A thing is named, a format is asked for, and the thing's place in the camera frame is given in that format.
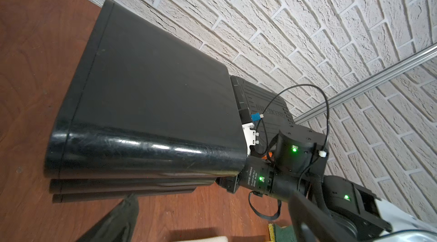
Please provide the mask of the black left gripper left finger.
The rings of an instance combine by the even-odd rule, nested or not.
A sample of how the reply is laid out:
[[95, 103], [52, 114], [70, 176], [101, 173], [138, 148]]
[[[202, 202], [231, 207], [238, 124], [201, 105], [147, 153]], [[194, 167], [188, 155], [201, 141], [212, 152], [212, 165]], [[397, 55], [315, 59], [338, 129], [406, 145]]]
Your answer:
[[131, 194], [107, 213], [77, 242], [130, 242], [139, 214], [136, 195]]

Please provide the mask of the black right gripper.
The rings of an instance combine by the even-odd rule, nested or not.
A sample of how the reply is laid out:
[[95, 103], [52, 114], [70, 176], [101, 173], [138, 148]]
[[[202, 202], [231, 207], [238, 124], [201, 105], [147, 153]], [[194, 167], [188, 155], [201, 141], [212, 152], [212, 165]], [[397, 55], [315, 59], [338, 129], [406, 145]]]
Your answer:
[[276, 171], [272, 163], [254, 156], [233, 156], [226, 160], [225, 165], [231, 166], [231, 170], [226, 170], [216, 183], [227, 192], [234, 194], [244, 187], [256, 194], [277, 197], [273, 188]]

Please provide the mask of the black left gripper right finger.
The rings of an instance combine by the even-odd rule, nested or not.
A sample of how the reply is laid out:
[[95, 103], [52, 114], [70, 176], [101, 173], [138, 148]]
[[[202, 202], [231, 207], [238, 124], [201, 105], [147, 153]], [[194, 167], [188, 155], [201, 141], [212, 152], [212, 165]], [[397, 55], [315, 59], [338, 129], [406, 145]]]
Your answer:
[[289, 200], [289, 214], [299, 242], [355, 242], [357, 228], [344, 216], [328, 209], [323, 193], [314, 193], [313, 203], [295, 191]]

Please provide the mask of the white pink foam sponge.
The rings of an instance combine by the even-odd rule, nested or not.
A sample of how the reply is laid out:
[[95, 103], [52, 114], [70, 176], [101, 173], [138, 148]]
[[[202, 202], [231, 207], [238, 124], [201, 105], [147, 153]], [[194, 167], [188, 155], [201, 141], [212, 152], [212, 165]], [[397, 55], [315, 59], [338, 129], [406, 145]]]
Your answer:
[[182, 240], [178, 242], [229, 242], [229, 240], [226, 236], [215, 236], [203, 239]]

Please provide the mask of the black drawer cabinet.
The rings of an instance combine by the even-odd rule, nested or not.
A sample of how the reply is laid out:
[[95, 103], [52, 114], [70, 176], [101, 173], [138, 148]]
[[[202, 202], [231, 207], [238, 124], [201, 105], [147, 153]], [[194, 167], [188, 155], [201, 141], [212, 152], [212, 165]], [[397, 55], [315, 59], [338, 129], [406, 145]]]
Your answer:
[[53, 126], [53, 202], [193, 192], [244, 168], [226, 66], [106, 0]]

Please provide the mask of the green yellow scouring sponge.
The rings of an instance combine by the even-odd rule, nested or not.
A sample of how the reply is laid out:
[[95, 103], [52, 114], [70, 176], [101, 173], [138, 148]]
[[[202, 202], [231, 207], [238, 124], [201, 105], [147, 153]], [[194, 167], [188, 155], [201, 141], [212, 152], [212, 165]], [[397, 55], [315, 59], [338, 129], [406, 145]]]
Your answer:
[[297, 242], [293, 226], [281, 227], [277, 224], [268, 224], [271, 242]]

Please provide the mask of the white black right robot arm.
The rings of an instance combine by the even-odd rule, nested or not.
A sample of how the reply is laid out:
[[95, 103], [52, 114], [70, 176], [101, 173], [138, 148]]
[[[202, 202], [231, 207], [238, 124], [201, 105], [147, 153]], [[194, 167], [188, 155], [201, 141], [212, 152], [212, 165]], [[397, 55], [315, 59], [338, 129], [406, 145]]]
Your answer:
[[[230, 193], [288, 203], [300, 242], [434, 242], [437, 230], [381, 199], [371, 190], [324, 174], [328, 135], [294, 123], [284, 100], [241, 78], [233, 80], [243, 130], [249, 145], [243, 170], [218, 178]], [[267, 109], [283, 110], [283, 122], [265, 126]]]

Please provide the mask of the black plastic tool case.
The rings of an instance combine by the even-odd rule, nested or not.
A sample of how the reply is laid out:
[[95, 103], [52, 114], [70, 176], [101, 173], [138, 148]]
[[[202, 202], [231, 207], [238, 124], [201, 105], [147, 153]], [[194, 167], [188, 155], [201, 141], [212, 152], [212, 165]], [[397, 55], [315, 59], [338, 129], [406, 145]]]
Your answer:
[[251, 121], [253, 114], [262, 114], [269, 135], [277, 134], [285, 123], [294, 123], [282, 97], [276, 98], [275, 93], [241, 77], [230, 76], [230, 79], [242, 123]]

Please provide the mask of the aluminium corner frame post right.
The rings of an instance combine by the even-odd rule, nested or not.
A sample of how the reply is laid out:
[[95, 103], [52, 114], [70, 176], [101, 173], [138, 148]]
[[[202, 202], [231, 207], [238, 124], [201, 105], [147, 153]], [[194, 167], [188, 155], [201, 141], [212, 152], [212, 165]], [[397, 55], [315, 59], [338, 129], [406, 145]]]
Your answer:
[[380, 71], [379, 73], [370, 76], [369, 78], [359, 82], [358, 84], [347, 88], [331, 97], [328, 102], [330, 109], [343, 104], [344, 102], [353, 99], [374, 87], [377, 87], [391, 79], [398, 77], [399, 75], [416, 68], [425, 62], [432, 60], [437, 56], [437, 44], [432, 44], [431, 46], [425, 48], [424, 50], [412, 55], [411, 57], [402, 60], [395, 65]]

